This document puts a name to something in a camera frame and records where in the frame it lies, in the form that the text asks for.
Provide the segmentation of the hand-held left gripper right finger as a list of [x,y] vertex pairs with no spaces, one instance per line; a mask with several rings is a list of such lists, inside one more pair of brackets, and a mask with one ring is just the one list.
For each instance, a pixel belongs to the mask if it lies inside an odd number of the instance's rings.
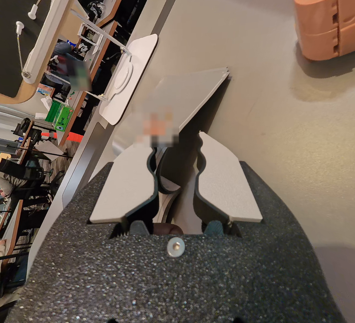
[[203,223],[260,223],[263,216],[237,156],[205,132],[198,140],[195,214]]

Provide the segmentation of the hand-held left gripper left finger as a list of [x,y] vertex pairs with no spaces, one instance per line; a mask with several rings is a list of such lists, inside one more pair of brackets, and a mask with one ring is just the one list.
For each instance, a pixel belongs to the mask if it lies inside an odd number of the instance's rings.
[[158,213],[155,149],[131,145],[113,161],[90,222],[150,221]]

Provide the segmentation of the grey instruction booklet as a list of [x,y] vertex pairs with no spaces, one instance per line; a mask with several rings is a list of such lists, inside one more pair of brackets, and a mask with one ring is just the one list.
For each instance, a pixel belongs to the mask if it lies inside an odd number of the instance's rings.
[[167,148],[178,143],[179,132],[211,98],[229,75],[218,68],[164,77],[146,99],[119,124],[113,150],[119,156],[131,145],[155,149],[154,173],[158,181],[158,222],[165,222],[181,186],[162,176]]

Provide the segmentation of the brown toy brick model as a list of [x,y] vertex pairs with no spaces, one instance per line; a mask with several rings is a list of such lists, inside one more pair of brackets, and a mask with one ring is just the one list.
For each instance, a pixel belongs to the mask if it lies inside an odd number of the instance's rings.
[[294,0],[303,56],[323,61],[355,51],[355,0]]

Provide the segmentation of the grey desk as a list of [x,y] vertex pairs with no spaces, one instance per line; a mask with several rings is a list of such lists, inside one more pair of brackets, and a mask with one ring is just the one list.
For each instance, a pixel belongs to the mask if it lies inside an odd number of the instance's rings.
[[[228,67],[230,79],[169,150],[166,177],[181,181],[171,236],[109,238],[89,213],[122,121],[94,141],[99,159],[78,192],[75,168],[94,140],[96,112],[29,256],[26,296],[8,322],[354,322],[354,54],[308,62],[296,44],[292,0],[148,0],[130,41],[159,41],[127,109],[169,75]],[[192,208],[197,133],[241,161],[264,223],[242,237],[201,229]]]

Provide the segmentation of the light green toy box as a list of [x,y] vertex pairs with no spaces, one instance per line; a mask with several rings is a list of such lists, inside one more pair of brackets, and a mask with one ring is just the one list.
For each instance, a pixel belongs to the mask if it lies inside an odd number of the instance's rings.
[[61,104],[53,120],[54,130],[64,132],[72,117],[73,109],[67,105]]

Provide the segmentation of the dark green box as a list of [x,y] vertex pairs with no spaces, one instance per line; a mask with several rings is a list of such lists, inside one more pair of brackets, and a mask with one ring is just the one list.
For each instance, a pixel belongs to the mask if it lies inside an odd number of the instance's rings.
[[47,114],[47,116],[45,118],[46,122],[53,123],[61,104],[62,103],[57,101],[57,100],[53,100],[52,101],[51,107],[50,107],[50,109],[48,111],[48,114]]

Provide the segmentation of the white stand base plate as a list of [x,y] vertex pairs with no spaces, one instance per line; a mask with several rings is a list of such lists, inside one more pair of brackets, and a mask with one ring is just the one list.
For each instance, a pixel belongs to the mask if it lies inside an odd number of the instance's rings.
[[[41,0],[38,0],[28,13],[28,17],[31,20],[36,19],[36,13],[40,1]],[[21,21],[16,21],[16,35],[21,76],[28,84],[33,84],[35,82],[35,78],[43,74],[40,72],[40,67],[46,61],[45,50],[49,49],[50,43],[55,37],[56,30],[68,6],[69,0],[51,0],[48,14],[40,30],[37,41],[35,42],[33,49],[29,52],[24,65],[22,63],[20,50],[20,35],[24,29],[24,24]],[[105,37],[115,45],[119,46],[124,56],[122,57],[118,70],[113,77],[113,81],[110,82],[109,89],[105,94],[95,95],[90,92],[91,82],[88,80],[88,68],[84,62],[77,63],[69,60],[69,80],[62,79],[56,75],[54,77],[70,85],[73,90],[86,92],[96,99],[101,100],[102,104],[99,111],[100,115],[111,125],[116,125],[121,120],[148,64],[148,61],[151,58],[158,42],[158,36],[157,34],[151,34],[149,36],[134,40],[129,46],[124,46],[103,29],[91,22],[89,20],[89,16],[84,10],[84,15],[77,12],[75,9],[71,9],[70,12],[82,22],[78,32],[80,38],[89,42],[93,46],[97,46],[96,43],[82,36],[81,30],[83,27],[86,27],[92,32],[98,34],[99,37]]]

